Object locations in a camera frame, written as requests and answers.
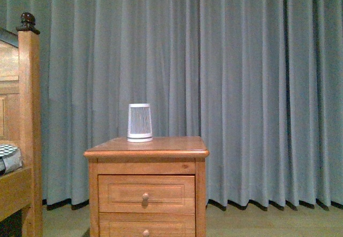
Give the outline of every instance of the wooden drawer knob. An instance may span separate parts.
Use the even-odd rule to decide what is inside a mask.
[[[148,199],[149,199],[149,194],[148,194],[148,193],[144,193],[143,196],[142,196],[142,199],[143,199],[143,201],[148,201]]]
[[[145,230],[145,231],[143,232],[143,236],[144,236],[144,237],[149,237],[149,236],[150,236],[149,230]]]

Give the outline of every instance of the bed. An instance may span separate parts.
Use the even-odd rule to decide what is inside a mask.
[[[18,36],[0,29],[0,144],[20,148],[23,166],[0,176],[0,221],[21,210],[22,236],[42,236],[39,31],[21,15]]]

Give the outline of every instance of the drawer panel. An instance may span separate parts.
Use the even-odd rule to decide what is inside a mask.
[[[101,213],[101,237],[195,237],[192,214]]]
[[[98,159],[98,174],[195,174],[194,159]]]
[[[194,176],[99,175],[100,212],[195,213]]]

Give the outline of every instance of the wooden furniture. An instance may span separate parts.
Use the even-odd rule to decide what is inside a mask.
[[[112,139],[89,149],[91,236],[205,237],[200,137]]]
[[[0,30],[0,144],[18,146],[23,168],[0,177],[0,221],[22,211],[22,235],[42,236],[39,31],[21,15],[18,36]]]

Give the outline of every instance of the curtain fold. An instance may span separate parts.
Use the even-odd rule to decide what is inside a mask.
[[[126,136],[201,135],[207,198],[343,204],[342,0],[2,0],[41,31],[43,197],[88,199],[83,152]]]
[[[200,0],[207,196],[341,203],[342,0]]]

